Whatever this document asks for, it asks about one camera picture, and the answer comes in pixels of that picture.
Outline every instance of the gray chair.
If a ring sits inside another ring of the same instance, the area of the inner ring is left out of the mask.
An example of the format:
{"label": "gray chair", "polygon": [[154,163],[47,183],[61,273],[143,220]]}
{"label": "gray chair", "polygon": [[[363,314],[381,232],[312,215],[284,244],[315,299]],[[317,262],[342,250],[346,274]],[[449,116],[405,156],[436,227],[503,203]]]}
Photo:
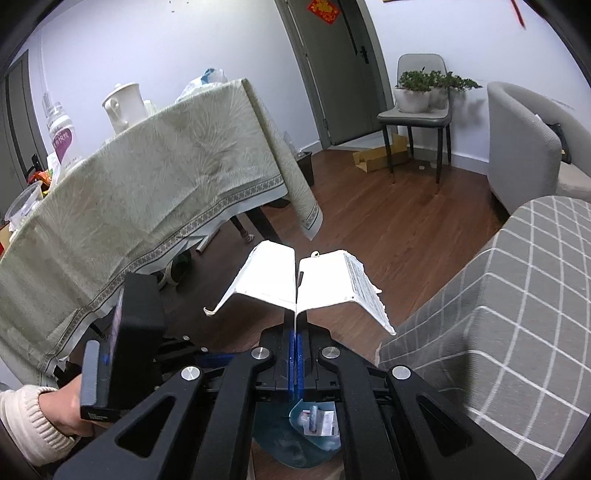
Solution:
{"label": "gray chair", "polygon": [[[404,72],[412,70],[422,70],[426,73],[439,70],[447,73],[443,58],[434,53],[407,53],[398,60],[398,80]],[[392,152],[390,150],[390,139],[388,135],[388,125],[396,125],[408,128],[408,142],[410,145],[410,154],[414,158],[414,143],[412,127],[437,128],[437,174],[436,183],[441,179],[441,162],[443,157],[443,128],[446,129],[447,137],[447,161],[452,164],[452,135],[449,124],[452,121],[452,109],[449,103],[449,94],[447,105],[442,110],[431,110],[426,113],[406,113],[398,110],[396,106],[386,112],[378,115],[378,121],[383,125],[384,143],[386,153],[388,154],[388,167],[390,172],[394,172],[394,163],[392,162]]]}
{"label": "gray chair", "polygon": [[[556,102],[510,83],[489,83],[488,103],[488,182],[509,213],[546,195],[591,202],[591,134],[578,120]],[[556,123],[571,164],[561,161],[562,143],[547,125]]]}

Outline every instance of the metal bolt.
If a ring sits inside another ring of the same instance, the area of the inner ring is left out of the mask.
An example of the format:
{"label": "metal bolt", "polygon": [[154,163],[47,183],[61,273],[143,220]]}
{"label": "metal bolt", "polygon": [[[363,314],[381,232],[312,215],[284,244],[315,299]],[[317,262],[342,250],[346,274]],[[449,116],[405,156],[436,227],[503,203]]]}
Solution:
{"label": "metal bolt", "polygon": [[340,355],[340,350],[335,346],[325,346],[322,349],[322,356],[325,358],[337,358]]}
{"label": "metal bolt", "polygon": [[181,372],[181,377],[183,377],[188,382],[190,382],[191,380],[197,380],[199,378],[199,375],[201,375],[201,370],[193,366],[185,367]]}
{"label": "metal bolt", "polygon": [[398,365],[392,369],[392,375],[394,378],[398,378],[399,380],[406,380],[410,377],[410,370],[403,365]]}
{"label": "metal bolt", "polygon": [[258,346],[251,352],[252,357],[256,360],[264,360],[265,358],[268,358],[270,354],[271,352],[269,349],[263,346]]}

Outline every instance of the door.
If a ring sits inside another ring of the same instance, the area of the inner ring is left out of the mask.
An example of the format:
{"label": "door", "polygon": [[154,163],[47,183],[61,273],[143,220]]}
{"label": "door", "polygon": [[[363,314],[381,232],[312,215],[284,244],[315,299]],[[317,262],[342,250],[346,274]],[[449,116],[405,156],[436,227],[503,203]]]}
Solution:
{"label": "door", "polygon": [[329,24],[308,10],[311,0],[286,0],[320,99],[320,112],[311,102],[314,115],[322,116],[330,143],[339,145],[378,131],[386,101],[357,1],[332,2],[340,14]]}
{"label": "door", "polygon": [[27,171],[37,155],[47,168],[47,152],[33,110],[28,52],[0,82],[0,215],[27,186]]}

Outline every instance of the white pot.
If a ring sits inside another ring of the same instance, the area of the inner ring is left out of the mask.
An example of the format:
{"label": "white pot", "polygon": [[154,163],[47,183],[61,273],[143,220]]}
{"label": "white pot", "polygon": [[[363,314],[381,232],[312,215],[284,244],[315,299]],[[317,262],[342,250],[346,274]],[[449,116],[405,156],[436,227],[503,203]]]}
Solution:
{"label": "white pot", "polygon": [[423,113],[429,110],[431,92],[413,92],[402,88],[392,90],[396,99],[396,107],[405,113]]}
{"label": "white pot", "polygon": [[434,88],[429,97],[429,107],[435,110],[443,110],[447,106],[447,89]]}
{"label": "white pot", "polygon": [[148,112],[137,83],[115,85],[115,90],[108,94],[103,101],[103,108],[109,115],[116,134],[120,134],[132,125],[148,118]]}

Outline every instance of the sticker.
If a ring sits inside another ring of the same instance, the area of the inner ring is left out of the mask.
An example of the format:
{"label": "sticker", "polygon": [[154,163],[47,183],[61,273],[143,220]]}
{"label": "sticker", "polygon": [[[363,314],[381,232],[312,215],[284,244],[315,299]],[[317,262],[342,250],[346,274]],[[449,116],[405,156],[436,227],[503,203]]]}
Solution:
{"label": "sticker", "polygon": [[336,18],[340,14],[340,10],[337,6],[329,2],[329,0],[313,0],[312,3],[308,5],[308,10],[314,15],[318,15],[329,25],[335,23]]}
{"label": "sticker", "polygon": [[64,156],[66,155],[66,150],[72,144],[72,132],[69,128],[64,128],[60,130],[56,136],[53,138],[53,148],[56,151],[57,159],[62,162]]}
{"label": "sticker", "polygon": [[318,410],[317,428],[310,430],[310,410],[302,410],[300,424],[304,427],[304,435],[308,437],[333,437],[339,434],[336,413],[331,410]]}

